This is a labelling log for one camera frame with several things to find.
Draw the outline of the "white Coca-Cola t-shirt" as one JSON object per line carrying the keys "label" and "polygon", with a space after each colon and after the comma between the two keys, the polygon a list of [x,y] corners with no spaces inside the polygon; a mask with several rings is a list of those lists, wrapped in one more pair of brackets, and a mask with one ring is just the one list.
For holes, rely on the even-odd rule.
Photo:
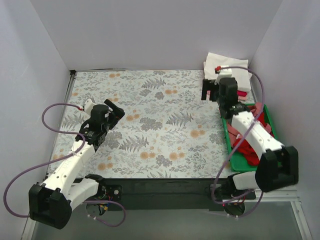
{"label": "white Coca-Cola t-shirt", "polygon": [[[218,66],[230,66],[230,67],[248,67],[249,61],[241,60],[232,57],[226,57],[223,55],[215,54],[209,52],[207,54],[206,60],[203,63],[204,68],[204,78],[208,80],[216,80],[218,74],[215,73],[215,68]],[[242,92],[250,92],[251,91],[251,84],[250,79],[252,74],[249,73],[247,70],[239,69],[239,68],[232,68],[232,77],[235,78],[237,81],[238,90]]]}

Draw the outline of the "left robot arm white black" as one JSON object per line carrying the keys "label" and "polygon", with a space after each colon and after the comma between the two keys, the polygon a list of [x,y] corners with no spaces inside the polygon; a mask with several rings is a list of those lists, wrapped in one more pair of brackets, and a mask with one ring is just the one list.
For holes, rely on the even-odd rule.
{"label": "left robot arm white black", "polygon": [[73,210],[83,203],[96,205],[104,212],[110,205],[123,207],[113,189],[103,184],[102,176],[89,174],[78,183],[75,180],[125,112],[108,99],[103,104],[88,99],[78,109],[89,118],[75,133],[68,155],[47,179],[34,184],[28,192],[29,217],[56,229],[64,228]]}

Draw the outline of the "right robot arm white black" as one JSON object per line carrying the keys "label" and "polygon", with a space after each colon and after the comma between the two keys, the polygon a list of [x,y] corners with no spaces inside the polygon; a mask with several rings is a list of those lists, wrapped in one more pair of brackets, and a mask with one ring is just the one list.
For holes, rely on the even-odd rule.
{"label": "right robot arm white black", "polygon": [[263,109],[259,108],[258,113],[253,113],[248,105],[238,100],[237,91],[238,84],[233,77],[202,81],[202,100],[217,102],[222,118],[242,136],[232,151],[237,151],[243,142],[247,142],[258,158],[255,171],[228,176],[218,190],[237,199],[248,190],[260,189],[268,193],[297,184],[298,150],[275,139],[259,120]]}

